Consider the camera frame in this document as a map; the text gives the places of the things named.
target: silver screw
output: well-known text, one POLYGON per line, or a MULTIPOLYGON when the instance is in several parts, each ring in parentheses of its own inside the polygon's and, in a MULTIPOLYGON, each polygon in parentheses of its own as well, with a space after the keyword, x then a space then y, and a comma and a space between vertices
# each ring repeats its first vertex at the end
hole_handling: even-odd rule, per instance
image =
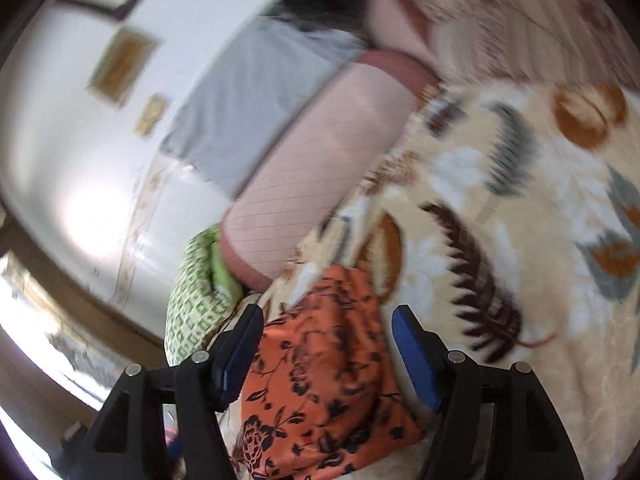
POLYGON ((528 374, 531 371, 531 365, 524 361, 518 361, 516 363, 516 370, 521 374, 528 374))
POLYGON ((191 360, 194 363, 203 363, 207 359, 209 359, 209 352, 207 352, 206 350, 198 350, 191 356, 191 360))
POLYGON ((142 371, 142 365, 138 363, 133 363, 125 368, 124 373, 126 373, 129 377, 134 377, 138 375, 141 371, 142 371))
POLYGON ((466 359, 465 355, 459 350, 452 350, 447 354, 447 359, 455 364, 463 363, 466 359))

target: white wall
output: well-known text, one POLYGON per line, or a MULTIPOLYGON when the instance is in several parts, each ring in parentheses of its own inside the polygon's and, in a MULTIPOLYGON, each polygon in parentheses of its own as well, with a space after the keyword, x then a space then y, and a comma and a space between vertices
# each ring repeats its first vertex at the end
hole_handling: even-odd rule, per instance
MULTIPOLYGON (((2 194, 41 247, 102 300, 114 298, 132 213, 175 113, 267 1, 143 0, 127 24, 162 43, 121 110, 85 89, 118 24, 81 9, 53 2, 41 10, 0 73, 2 194), (155 93, 171 105, 142 139, 133 129, 155 93)), ((158 335, 182 248, 228 205, 180 168, 163 182, 130 290, 114 302, 158 335)))

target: green patterned fabric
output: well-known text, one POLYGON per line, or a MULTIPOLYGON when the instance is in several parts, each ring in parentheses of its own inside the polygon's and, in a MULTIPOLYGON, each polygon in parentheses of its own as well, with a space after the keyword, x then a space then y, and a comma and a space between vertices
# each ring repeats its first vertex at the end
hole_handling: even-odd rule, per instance
POLYGON ((164 352, 169 366, 198 350, 242 298, 242 287, 229 273, 218 248, 218 225, 187 245, 169 299, 164 352))

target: beige blanket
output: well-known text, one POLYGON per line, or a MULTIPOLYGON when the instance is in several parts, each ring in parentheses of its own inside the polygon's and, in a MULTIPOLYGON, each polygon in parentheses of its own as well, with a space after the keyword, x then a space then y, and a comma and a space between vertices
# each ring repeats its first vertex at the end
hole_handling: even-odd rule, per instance
MULTIPOLYGON (((260 304, 273 319, 329 264, 364 258, 414 406, 390 332, 403 303, 479 363, 531 363, 585 477, 612 479, 640 438, 637 105, 598 85, 426 89, 260 304)), ((351 475, 413 480, 426 446, 351 475)))

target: orange cloth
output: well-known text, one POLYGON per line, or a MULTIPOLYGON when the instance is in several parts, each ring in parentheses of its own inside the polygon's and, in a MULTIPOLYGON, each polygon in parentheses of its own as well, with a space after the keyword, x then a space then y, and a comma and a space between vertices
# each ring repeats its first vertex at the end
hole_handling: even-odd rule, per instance
POLYGON ((386 346, 367 274, 334 265, 268 323, 243 389, 242 449, 254 480, 331 480, 422 437, 386 346))

